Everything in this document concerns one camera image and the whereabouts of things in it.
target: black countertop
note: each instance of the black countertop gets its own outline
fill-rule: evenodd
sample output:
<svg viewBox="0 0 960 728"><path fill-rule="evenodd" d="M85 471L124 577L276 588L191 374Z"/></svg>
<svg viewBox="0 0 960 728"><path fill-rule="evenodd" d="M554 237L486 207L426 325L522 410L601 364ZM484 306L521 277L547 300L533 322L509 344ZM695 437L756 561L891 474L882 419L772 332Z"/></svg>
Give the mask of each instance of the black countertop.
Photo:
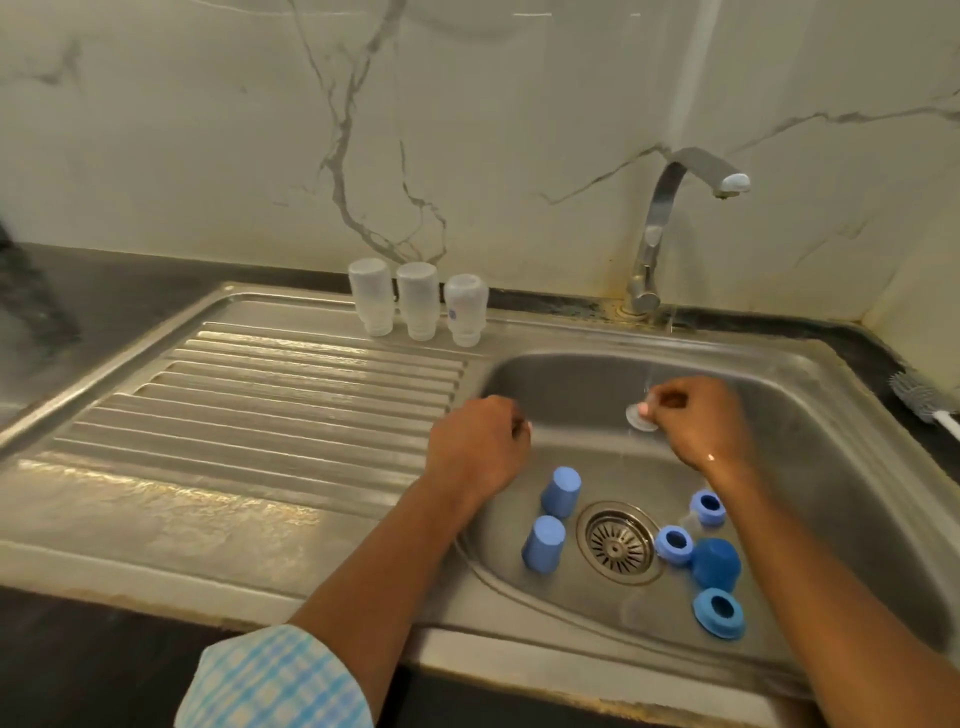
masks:
<svg viewBox="0 0 960 728"><path fill-rule="evenodd" d="M348 292L343 274L14 245L0 236L0 425L225 280ZM598 317L591 299L492 291L491 307ZM679 308L675 327L829 344L940 466L960 482L960 450L889 391L902 362L862 328ZM207 645L232 633L0 588L0 715L10 726L170 726ZM397 671L383 726L617 726L621 718Z"/></svg>

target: blue bottle cap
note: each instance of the blue bottle cap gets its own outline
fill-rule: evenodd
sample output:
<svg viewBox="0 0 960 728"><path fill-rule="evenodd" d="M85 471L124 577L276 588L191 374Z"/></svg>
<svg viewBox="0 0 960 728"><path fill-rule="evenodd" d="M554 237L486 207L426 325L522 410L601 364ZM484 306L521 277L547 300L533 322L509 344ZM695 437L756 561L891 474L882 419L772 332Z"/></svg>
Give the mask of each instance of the blue bottle cap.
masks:
<svg viewBox="0 0 960 728"><path fill-rule="evenodd" d="M700 592L693 600L693 615L704 629L722 640L739 640L747 629L740 602L721 589Z"/></svg>
<svg viewBox="0 0 960 728"><path fill-rule="evenodd" d="M663 561L675 567L685 565L693 554L693 539L678 525L666 525L654 539L654 550Z"/></svg>
<svg viewBox="0 0 960 728"><path fill-rule="evenodd" d="M690 510L697 515L701 525L710 528L723 525L727 519L727 509L723 507L723 501L713 491L706 489L693 494Z"/></svg>
<svg viewBox="0 0 960 728"><path fill-rule="evenodd" d="M732 592L743 569L740 557L726 539L701 539L690 557L693 578L704 589Z"/></svg>
<svg viewBox="0 0 960 728"><path fill-rule="evenodd" d="M558 519L565 519L577 507L580 495L580 474L573 468L560 467L540 495L543 510Z"/></svg>
<svg viewBox="0 0 960 728"><path fill-rule="evenodd" d="M520 555L528 569L550 573L560 565L566 529L553 516L540 516L527 536Z"/></svg>

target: sink drain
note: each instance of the sink drain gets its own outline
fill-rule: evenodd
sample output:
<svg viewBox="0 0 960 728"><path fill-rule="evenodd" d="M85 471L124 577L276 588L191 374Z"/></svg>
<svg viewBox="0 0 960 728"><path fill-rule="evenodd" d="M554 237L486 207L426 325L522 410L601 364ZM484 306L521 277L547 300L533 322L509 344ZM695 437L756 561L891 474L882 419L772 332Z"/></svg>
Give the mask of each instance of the sink drain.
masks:
<svg viewBox="0 0 960 728"><path fill-rule="evenodd" d="M657 525L639 508L604 501L577 521L577 545L590 565L620 584L646 584L660 576L651 570Z"/></svg>

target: blue checkered sleeve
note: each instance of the blue checkered sleeve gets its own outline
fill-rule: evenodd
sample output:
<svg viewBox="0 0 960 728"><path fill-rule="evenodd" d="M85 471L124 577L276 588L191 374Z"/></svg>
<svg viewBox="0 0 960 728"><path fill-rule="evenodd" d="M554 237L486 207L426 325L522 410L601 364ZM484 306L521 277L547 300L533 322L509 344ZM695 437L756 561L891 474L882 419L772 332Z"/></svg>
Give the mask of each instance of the blue checkered sleeve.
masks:
<svg viewBox="0 0 960 728"><path fill-rule="evenodd" d="M291 624L204 650L175 728L372 728L360 686L320 641Z"/></svg>

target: hand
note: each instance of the hand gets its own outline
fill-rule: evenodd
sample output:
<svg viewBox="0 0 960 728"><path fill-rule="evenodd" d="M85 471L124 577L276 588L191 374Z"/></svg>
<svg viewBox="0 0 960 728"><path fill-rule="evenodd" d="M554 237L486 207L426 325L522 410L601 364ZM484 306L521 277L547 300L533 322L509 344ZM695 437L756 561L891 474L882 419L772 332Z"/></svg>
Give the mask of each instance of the hand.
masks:
<svg viewBox="0 0 960 728"><path fill-rule="evenodd" d="M754 439L739 397L720 379L686 376L650 389L640 416L657 423L670 447L707 478L723 469L752 468Z"/></svg>
<svg viewBox="0 0 960 728"><path fill-rule="evenodd" d="M462 494L478 509L527 462L530 424L505 397L470 400L430 430L423 479Z"/></svg>

